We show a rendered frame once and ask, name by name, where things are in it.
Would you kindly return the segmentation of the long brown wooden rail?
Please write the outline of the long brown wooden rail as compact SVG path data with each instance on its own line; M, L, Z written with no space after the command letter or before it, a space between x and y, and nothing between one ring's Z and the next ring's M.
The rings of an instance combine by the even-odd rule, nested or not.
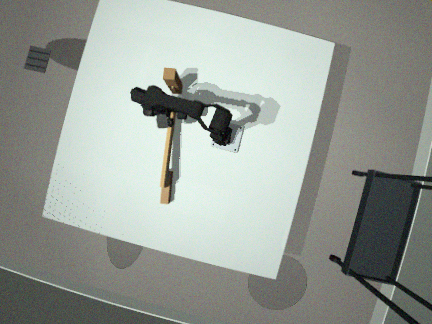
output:
M167 172L169 172L169 164L170 164L170 156L171 156L171 148L172 148L172 140L173 140L176 112L171 112L170 117L173 118L174 124L172 125L172 127L167 127L164 156L163 156L163 163L162 163L162 171L161 171L161 178L160 178L160 186L159 186L162 188L167 188Z

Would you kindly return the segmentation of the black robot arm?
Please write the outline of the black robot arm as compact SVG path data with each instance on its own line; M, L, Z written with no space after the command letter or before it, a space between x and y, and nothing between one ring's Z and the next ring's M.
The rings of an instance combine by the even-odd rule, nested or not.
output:
M190 116L196 119L204 130L210 133L210 137L218 145L230 145L232 128L228 127L233 114L231 111L217 103L205 104L199 100L188 101L185 99L177 98L165 93L160 87L156 85L149 85L147 89L135 87L131 90L131 100L141 104L140 106L149 111L157 111L160 114L157 116L158 128L172 127L174 124L173 118L170 117L170 112L161 114L162 112L170 109ZM215 107L215 113L209 125L205 125L201 119L204 107Z

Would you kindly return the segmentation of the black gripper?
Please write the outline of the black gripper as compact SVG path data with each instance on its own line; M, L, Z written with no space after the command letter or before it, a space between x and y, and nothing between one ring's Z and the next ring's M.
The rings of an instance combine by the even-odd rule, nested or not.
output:
M168 110L166 110L166 111L164 111L164 112L162 112L161 114L167 114L167 112L177 112L177 111L174 111L174 110L170 110L170 109L168 109ZM144 116L146 116L146 117L155 117L156 115L155 115L155 113L156 114L160 114L160 113L158 113L157 111L155 111L155 110L151 110L151 111L149 111L149 110L145 110L145 109L143 109L143 115ZM177 119L187 119L187 115L186 114L183 114L183 113L180 113L180 112L177 112Z

